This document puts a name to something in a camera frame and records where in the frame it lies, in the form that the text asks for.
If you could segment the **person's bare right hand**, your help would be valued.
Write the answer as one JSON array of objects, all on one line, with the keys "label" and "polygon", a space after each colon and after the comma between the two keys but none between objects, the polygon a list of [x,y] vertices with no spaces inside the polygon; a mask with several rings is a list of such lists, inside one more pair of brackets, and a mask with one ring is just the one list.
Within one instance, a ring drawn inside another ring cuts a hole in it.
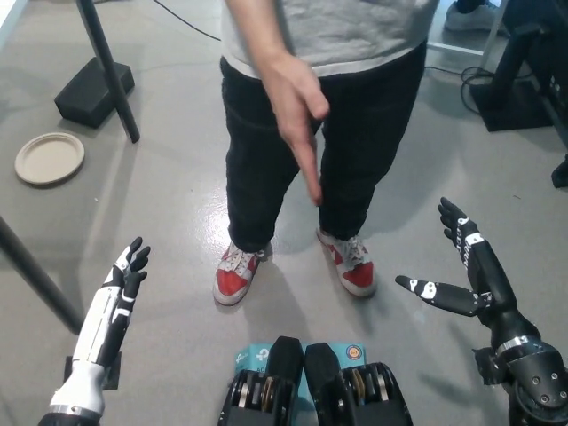
[{"label": "person's bare right hand", "polygon": [[314,205],[322,202],[312,123],[326,118],[329,104],[320,81],[300,59],[280,53],[260,68],[278,129],[304,175]]}]

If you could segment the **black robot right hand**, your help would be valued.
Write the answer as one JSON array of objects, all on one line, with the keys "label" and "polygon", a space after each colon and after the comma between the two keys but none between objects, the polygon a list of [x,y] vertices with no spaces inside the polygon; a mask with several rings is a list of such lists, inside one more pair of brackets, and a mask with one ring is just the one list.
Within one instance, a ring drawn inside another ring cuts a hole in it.
[{"label": "black robot right hand", "polygon": [[440,310],[476,317],[491,330],[491,346],[502,353],[540,338],[540,332],[519,310],[501,262],[477,224],[447,198],[438,204],[444,235],[453,243],[466,269],[470,288],[399,275],[395,282]]}]

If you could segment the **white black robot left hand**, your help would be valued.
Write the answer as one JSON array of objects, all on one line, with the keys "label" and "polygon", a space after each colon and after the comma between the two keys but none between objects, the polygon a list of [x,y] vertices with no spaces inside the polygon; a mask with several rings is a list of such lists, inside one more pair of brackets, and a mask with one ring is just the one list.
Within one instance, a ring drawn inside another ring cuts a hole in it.
[{"label": "white black robot left hand", "polygon": [[95,293],[75,350],[66,357],[64,380],[42,425],[98,425],[105,411],[104,391],[119,385],[126,336],[151,249],[137,237],[114,261]]}]

